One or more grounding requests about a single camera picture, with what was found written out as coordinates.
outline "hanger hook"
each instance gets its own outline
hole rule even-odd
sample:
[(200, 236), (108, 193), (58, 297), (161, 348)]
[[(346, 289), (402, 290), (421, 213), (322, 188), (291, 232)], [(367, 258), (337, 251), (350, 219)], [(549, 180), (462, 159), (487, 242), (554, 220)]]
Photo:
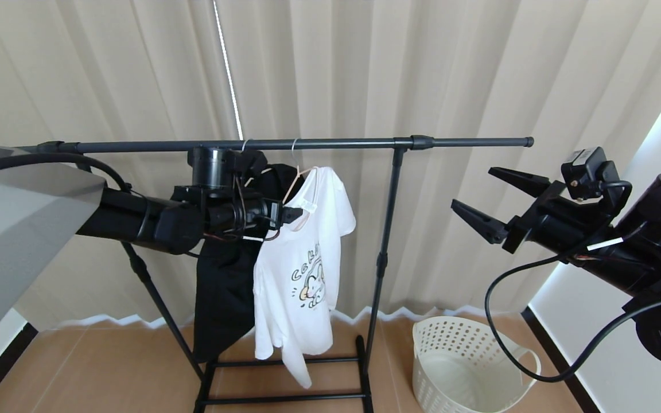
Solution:
[(292, 141), (292, 147), (289, 149), (290, 154), (292, 155), (292, 160), (294, 160), (294, 164), (296, 164), (298, 167), (300, 166), (300, 163), (297, 162), (297, 158), (294, 157), (294, 144), (297, 143), (297, 140), (299, 138), (295, 138), (294, 141)]

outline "cartoon print on shirt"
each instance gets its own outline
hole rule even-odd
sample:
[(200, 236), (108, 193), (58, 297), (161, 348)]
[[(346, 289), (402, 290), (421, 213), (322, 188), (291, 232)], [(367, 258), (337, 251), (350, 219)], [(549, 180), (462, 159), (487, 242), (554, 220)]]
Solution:
[(320, 244), (315, 244), (315, 249), (308, 251), (308, 261), (304, 262), (300, 269), (292, 272), (291, 280), (300, 280), (305, 277), (302, 283), (302, 290), (297, 294), (297, 288), (292, 289), (292, 296), (298, 297), (300, 301), (307, 301), (300, 307), (307, 304), (308, 308), (313, 308), (322, 303), (325, 298), (325, 274), (323, 274), (323, 263), (320, 258)]

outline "curtain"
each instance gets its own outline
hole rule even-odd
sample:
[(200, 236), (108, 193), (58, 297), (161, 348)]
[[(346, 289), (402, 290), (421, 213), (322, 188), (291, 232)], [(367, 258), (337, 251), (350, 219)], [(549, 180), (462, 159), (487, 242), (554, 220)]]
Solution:
[[(530, 149), (430, 149), (402, 165), (385, 311), (481, 306), (489, 282), (548, 256), (489, 246), (452, 198), (501, 220), (531, 199), (486, 174), (558, 178), (574, 149), (621, 168), (661, 110), (661, 0), (218, 0), (245, 139), (534, 136)], [(238, 139), (213, 3), (0, 2), (0, 145)], [(294, 163), (286, 151), (271, 162)], [(190, 180), (184, 154), (97, 156), (145, 195)], [(296, 151), (346, 185), (339, 309), (370, 305), (391, 151)], [(139, 249), (176, 319), (194, 305), (195, 260)], [(520, 310), (551, 268), (501, 285)], [(157, 309), (118, 243), (74, 237), (16, 305), (38, 329)]]
[[(458, 198), (504, 222), (527, 209), (490, 166), (558, 178), (572, 151), (603, 146), (623, 168), (661, 110), (661, 0), (217, 5), (245, 139), (535, 137), (530, 149), (406, 154), (385, 311), (480, 307), (494, 277), (551, 254), (511, 256), (449, 209)], [(297, 157), (334, 167), (351, 196), (339, 308), (356, 314), (372, 297), (391, 152)], [(493, 306), (522, 310), (551, 269), (504, 282)]]

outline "black garment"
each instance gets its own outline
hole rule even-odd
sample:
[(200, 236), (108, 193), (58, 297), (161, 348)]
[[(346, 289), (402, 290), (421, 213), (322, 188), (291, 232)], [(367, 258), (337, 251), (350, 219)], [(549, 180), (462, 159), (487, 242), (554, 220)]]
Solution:
[[(270, 199), (283, 199), (297, 170), (269, 165), (272, 170), (252, 181), (250, 188)], [(299, 178), (294, 196), (304, 183)], [(246, 235), (265, 238), (267, 230), (249, 229)], [(195, 335), (193, 353), (200, 363), (211, 361), (254, 327), (254, 264), (262, 243), (236, 243), (207, 238), (197, 260)]]

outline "horizontal metal rod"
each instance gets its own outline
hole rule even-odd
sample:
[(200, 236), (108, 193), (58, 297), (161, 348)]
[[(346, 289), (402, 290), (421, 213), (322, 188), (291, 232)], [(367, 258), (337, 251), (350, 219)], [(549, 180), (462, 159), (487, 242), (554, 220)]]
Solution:
[[(349, 361), (358, 361), (357, 356), (352, 357), (331, 357), (324, 359), (305, 359), (305, 363), (348, 363)], [(276, 366), (283, 364), (282, 360), (252, 360), (252, 361), (219, 361), (213, 363), (215, 368), (244, 368), (249, 366)]]
[(208, 406), (212, 404), (242, 404), (242, 403), (281, 403), (281, 402), (304, 402), (304, 400), (334, 400), (339, 398), (363, 398), (364, 393), (338, 393), (327, 395), (294, 395), (294, 396), (270, 396), (258, 398), (212, 398), (201, 400), (198, 404)]
[[(472, 146), (532, 146), (532, 138), (430, 138), (429, 147), (472, 147)], [(370, 139), (249, 139), (248, 141), (141, 141), (141, 142), (81, 142), (75, 148), (82, 154), (108, 152), (179, 152), (196, 146), (222, 149), (257, 149), (258, 151), (292, 149), (414, 149), (412, 138)]]

